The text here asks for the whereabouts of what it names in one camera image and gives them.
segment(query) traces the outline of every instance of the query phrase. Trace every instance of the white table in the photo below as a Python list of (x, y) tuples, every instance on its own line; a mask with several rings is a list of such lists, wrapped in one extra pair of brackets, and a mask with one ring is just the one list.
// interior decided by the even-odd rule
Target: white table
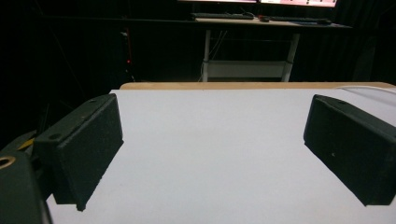
[(55, 223), (396, 223), (367, 206), (304, 145), (313, 94), (396, 125), (396, 96), (372, 90), (134, 90), (118, 95), (124, 145), (80, 213)]

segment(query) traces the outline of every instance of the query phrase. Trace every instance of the black plastic bracket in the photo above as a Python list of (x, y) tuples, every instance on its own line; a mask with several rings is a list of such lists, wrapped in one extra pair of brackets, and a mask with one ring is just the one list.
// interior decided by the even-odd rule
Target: black plastic bracket
[(21, 151), (0, 152), (0, 223), (52, 223), (30, 158)]
[(34, 152), (53, 172), (56, 203), (84, 210), (122, 143), (115, 94), (91, 99), (40, 134)]
[(312, 99), (305, 145), (364, 204), (389, 205), (396, 193), (396, 128), (347, 102)]

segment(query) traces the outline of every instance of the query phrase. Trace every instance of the computer monitor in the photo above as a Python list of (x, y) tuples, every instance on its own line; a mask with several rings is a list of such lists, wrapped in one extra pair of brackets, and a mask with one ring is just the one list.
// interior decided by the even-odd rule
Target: computer monitor
[(264, 4), (279, 4), (306, 7), (335, 7), (337, 0), (259, 0)]
[(177, 0), (178, 2), (194, 3), (257, 3), (257, 0)]

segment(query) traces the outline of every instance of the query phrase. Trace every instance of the black curtain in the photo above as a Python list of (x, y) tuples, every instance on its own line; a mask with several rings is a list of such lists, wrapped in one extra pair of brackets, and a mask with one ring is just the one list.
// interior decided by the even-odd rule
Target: black curtain
[(132, 81), (121, 29), (47, 26), (36, 15), (121, 18), (127, 2), (0, 2), (0, 150), (43, 131), (84, 101)]
[[(359, 29), (377, 28), (392, 0), (340, 0), (331, 19)], [(291, 81), (369, 81), (375, 57), (375, 36), (303, 35)]]
[(391, 30), (393, 33), (385, 33), (377, 40), (371, 80), (396, 85), (396, 3), (381, 14), (378, 26), (381, 30)]

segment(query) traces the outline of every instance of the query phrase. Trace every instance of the desk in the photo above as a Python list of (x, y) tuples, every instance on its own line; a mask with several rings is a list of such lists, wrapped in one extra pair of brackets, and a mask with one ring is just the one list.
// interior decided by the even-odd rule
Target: desk
[[(258, 25), (261, 27), (280, 26), (280, 27), (327, 27), (327, 28), (346, 28), (350, 27), (332, 24), (332, 25), (300, 25), (288, 21), (268, 21), (261, 22), (254, 20), (224, 20), (224, 19), (196, 19), (198, 22), (204, 23), (225, 23), (225, 24), (245, 24)], [(291, 69), (294, 62), (294, 56), (300, 39), (299, 33), (294, 33), (290, 41), (290, 49), (285, 61), (280, 62), (242, 62), (242, 61), (214, 61), (209, 60), (210, 52), (210, 36), (211, 30), (206, 30), (205, 36), (205, 55), (203, 64), (202, 78), (203, 82), (207, 82), (209, 74), (212, 77), (241, 77), (246, 74), (248, 77), (280, 77), (282, 82), (288, 82)]]
[(262, 23), (235, 23), (235, 22), (214, 22), (214, 21), (166, 21), (166, 20), (139, 20), (139, 19), (105, 19), (105, 18), (76, 18), (76, 17), (38, 17), (40, 23), (56, 25), (57, 27), (131, 27), (139, 32), (150, 32), (152, 29), (166, 28), (166, 30), (228, 30), (228, 31), (250, 31), (254, 33), (278, 33), (278, 34), (321, 34), (321, 35), (360, 35), (360, 36), (378, 36), (394, 35), (392, 29), (346, 29), (343, 27), (316, 27), (316, 26), (298, 26), (298, 25), (264, 25)]
[(131, 82), (120, 90), (254, 90), (254, 89), (334, 89), (341, 86), (395, 88), (384, 82)]
[[(216, 83), (197, 83), (200, 90), (183, 91), (164, 90), (172, 83), (148, 83), (154, 90), (142, 90), (137, 83), (113, 91), (125, 143), (84, 212), (48, 199), (54, 222), (396, 222), (395, 202), (364, 207), (303, 140), (315, 93), (345, 100), (396, 125), (394, 95), (371, 90), (266, 90), (258, 88), (260, 84), (250, 90), (205, 90), (203, 84)], [(293, 83), (278, 84), (284, 88)], [(126, 90), (133, 85), (140, 85), (140, 90)], [(174, 84), (181, 89), (188, 85), (194, 84)], [(320, 83), (312, 85), (321, 88)]]

